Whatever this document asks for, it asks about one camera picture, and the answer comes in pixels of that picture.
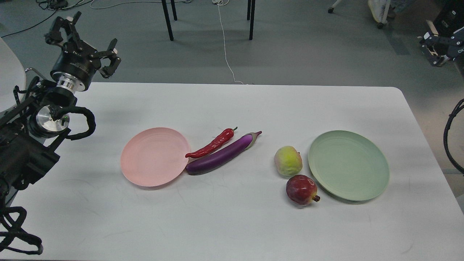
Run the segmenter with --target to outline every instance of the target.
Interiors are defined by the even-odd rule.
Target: plate
[[[135,135],[121,154],[121,170],[132,183],[154,187],[182,173],[190,145],[182,134],[169,128],[152,128]]]
[[[365,137],[345,130],[318,136],[309,149],[309,168],[330,193],[351,201],[380,195],[390,171],[380,149]]]

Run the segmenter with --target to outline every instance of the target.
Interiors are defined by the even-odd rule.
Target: pink plate
[[[121,170],[132,183],[154,187],[182,173],[190,145],[182,134],[169,128],[152,128],[135,135],[121,154]]]

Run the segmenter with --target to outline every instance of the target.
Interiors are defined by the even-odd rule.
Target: white table
[[[13,88],[20,90],[26,86],[26,73],[18,57],[0,38],[0,111],[15,105]]]
[[[6,259],[45,260],[459,260],[464,215],[402,93],[391,87],[93,83],[78,93],[96,132],[65,141],[60,161],[17,195],[24,229],[44,253],[9,251]],[[71,115],[73,132],[84,119]],[[160,188],[127,181],[119,167],[137,133],[169,127],[193,149],[223,129],[234,139],[262,131],[249,150],[201,175],[185,172]],[[320,202],[298,208],[273,164],[278,148],[303,156],[311,175],[312,141],[331,130],[372,140],[385,154],[390,183],[362,203],[320,189]]]

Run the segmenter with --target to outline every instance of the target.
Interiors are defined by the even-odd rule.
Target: black chair leg
[[[166,4],[166,0],[161,0],[161,3],[163,4],[164,18],[166,19],[166,26],[168,27],[169,39],[174,41],[171,21],[169,20],[168,5]]]
[[[175,11],[175,0],[171,0],[171,5],[173,8],[174,21],[177,21],[177,12]]]
[[[246,20],[250,20],[250,8],[251,8],[251,0],[248,0],[248,8],[246,10]]]
[[[250,38],[249,40],[253,40],[253,26],[255,22],[255,3],[256,0],[251,0],[251,20],[250,20]]]

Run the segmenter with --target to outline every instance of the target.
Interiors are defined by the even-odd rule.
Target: pomegranate
[[[287,196],[295,203],[308,205],[313,200],[318,202],[316,183],[305,175],[295,175],[287,181]]]

